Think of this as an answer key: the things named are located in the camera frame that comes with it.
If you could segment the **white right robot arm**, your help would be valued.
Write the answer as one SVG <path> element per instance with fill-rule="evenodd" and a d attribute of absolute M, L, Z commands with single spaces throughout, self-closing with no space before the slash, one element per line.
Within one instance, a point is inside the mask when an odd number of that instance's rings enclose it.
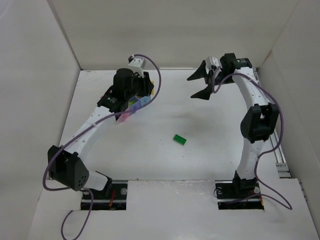
<path fill-rule="evenodd" d="M 247 113 L 240 123 L 243 136 L 243 150 L 240 163 L 233 177 L 233 184 L 240 189 L 249 189 L 257 183 L 255 165 L 265 142 L 274 132 L 279 107 L 271 103 L 258 87 L 253 66 L 248 58 L 236 58 L 226 53 L 220 59 L 208 57 L 199 68 L 187 78 L 188 81 L 204 79 L 206 88 L 191 98 L 209 100 L 223 84 L 234 82 L 240 90 L 247 107 Z"/>

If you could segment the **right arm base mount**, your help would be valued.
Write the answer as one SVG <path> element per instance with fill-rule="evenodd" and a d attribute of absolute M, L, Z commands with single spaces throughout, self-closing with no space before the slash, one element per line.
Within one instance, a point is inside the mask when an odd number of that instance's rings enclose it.
<path fill-rule="evenodd" d="M 214 195 L 219 210 L 264 210 L 256 177 L 232 180 L 216 180 Z"/>

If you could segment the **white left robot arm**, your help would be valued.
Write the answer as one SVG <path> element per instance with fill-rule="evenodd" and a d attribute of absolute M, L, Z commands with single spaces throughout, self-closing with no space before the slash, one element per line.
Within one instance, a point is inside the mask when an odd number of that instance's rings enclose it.
<path fill-rule="evenodd" d="M 86 166 L 86 157 L 92 146 L 100 138 L 109 124 L 121 116 L 132 113 L 129 102 L 151 96 L 154 84 L 150 74 L 138 68 L 120 68 L 113 76 L 113 84 L 98 100 L 89 118 L 73 135 L 71 140 L 61 146 L 52 145 L 48 152 L 48 164 L 42 178 L 42 185 L 47 186 L 47 177 L 61 183 L 62 189 L 74 191 L 96 190 L 106 193 L 110 190 L 112 179 Z"/>

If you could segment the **green lego plate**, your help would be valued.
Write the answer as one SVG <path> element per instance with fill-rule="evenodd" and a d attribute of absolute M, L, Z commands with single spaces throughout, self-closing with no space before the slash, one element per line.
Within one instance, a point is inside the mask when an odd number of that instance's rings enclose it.
<path fill-rule="evenodd" d="M 186 139 L 178 134 L 176 134 L 174 137 L 173 137 L 173 140 L 181 145 L 185 145 L 186 143 Z"/>

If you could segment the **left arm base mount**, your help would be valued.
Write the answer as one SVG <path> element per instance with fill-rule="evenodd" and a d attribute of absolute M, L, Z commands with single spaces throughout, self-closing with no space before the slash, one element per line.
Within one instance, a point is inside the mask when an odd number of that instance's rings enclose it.
<path fill-rule="evenodd" d="M 124 211 L 127 207 L 128 180 L 89 180 L 83 189 L 90 189 L 93 195 L 93 211 Z"/>

